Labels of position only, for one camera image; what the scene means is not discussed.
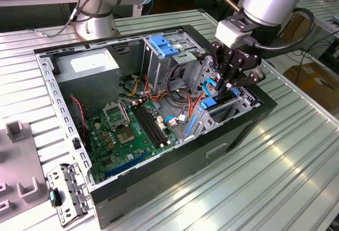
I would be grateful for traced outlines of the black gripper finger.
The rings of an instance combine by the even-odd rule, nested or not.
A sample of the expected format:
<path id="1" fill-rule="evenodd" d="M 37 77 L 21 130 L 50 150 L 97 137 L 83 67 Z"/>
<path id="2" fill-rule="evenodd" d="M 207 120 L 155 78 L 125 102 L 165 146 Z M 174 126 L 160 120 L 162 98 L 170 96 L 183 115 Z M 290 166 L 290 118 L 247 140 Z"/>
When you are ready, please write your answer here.
<path id="1" fill-rule="evenodd" d="M 265 74 L 257 66 L 256 68 L 244 72 L 238 72 L 237 74 L 228 74 L 229 82 L 226 86 L 229 90 L 232 87 L 254 85 L 264 80 L 265 78 Z"/>
<path id="2" fill-rule="evenodd" d="M 211 51 L 213 65 L 218 72 L 219 79 L 216 90 L 219 94 L 227 91 L 227 83 L 229 82 L 228 73 L 230 71 L 230 61 L 233 58 L 234 51 L 219 41 L 212 42 Z"/>

